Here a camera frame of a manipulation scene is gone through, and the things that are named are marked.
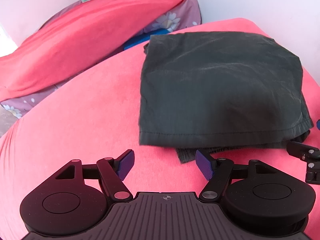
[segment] black circular pad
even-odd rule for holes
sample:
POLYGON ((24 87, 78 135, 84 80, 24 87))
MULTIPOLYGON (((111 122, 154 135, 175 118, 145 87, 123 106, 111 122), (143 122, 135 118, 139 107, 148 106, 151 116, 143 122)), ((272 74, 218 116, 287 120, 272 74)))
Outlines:
POLYGON ((305 219, 315 199, 310 185, 265 163, 250 162, 247 179, 229 185, 222 203, 235 221, 252 228, 276 228, 305 219))
POLYGON ((264 199, 282 199, 291 194, 291 189, 282 184, 265 183, 255 186, 253 193, 260 198, 264 199))
POLYGON ((46 197, 42 205, 50 213, 65 214, 80 205, 80 198, 72 193, 60 192, 46 197))

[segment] purple floral fabric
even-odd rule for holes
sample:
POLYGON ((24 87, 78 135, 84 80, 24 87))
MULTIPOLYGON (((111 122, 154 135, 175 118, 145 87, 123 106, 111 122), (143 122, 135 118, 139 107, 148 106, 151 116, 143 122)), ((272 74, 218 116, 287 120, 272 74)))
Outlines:
MULTIPOLYGON (((55 18, 61 16, 66 13, 68 10, 72 9, 74 6, 81 4, 81 1, 78 1, 66 8, 62 11, 58 12, 56 15, 51 17, 43 26, 50 23, 55 18)), ((148 33, 158 29, 167 29, 169 32, 173 32, 176 30, 192 27, 194 25, 201 24, 201 14, 197 0, 184 0, 181 4, 172 8, 166 14, 161 15, 159 18, 151 22, 148 26, 143 28, 137 35, 141 35, 143 33, 148 33)), ((103 59, 99 60, 97 63, 111 57, 119 52, 123 51, 123 48, 120 47, 116 49, 113 53, 106 55, 103 59)), ((26 95, 19 98, 11 98, 1 102, 0 104, 7 111, 11 112, 15 117, 21 118, 27 112, 29 112, 33 107, 35 107, 38 103, 40 103, 43 99, 45 99, 48 95, 53 93, 55 90, 59 89, 73 77, 68 78, 58 84, 47 87, 41 91, 36 93, 26 95)))

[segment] purple gripper pad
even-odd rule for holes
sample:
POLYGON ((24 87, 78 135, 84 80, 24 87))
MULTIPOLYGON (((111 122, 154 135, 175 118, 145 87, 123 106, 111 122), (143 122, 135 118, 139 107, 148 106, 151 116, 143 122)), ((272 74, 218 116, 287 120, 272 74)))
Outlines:
POLYGON ((196 164, 206 180, 212 179, 214 170, 211 161, 208 160, 199 150, 196 151, 196 164))
POLYGON ((117 170, 117 175, 121 181, 124 181, 125 177, 128 175, 129 171, 134 165, 134 151, 127 150, 116 160, 119 161, 119 168, 117 170))

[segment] white wall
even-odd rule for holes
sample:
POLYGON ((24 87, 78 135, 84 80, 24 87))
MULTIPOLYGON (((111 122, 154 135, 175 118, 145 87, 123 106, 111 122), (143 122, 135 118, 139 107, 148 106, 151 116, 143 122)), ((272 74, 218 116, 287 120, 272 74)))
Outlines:
POLYGON ((320 84, 320 0, 198 0, 203 22, 243 17, 300 57, 320 84))
POLYGON ((78 0, 0 0, 0 24, 20 45, 51 16, 78 0))
POLYGON ((0 25, 0 57, 10 54, 16 49, 17 45, 8 37, 8 35, 0 25))

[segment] crosshair marking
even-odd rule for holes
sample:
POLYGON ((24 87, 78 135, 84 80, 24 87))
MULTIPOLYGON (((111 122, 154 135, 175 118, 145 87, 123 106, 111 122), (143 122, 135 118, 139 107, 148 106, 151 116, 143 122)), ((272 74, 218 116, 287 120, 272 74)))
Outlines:
POLYGON ((168 201, 169 199, 171 199, 171 197, 170 197, 169 195, 165 195, 165 196, 163 197, 163 199, 165 199, 166 201, 168 201))

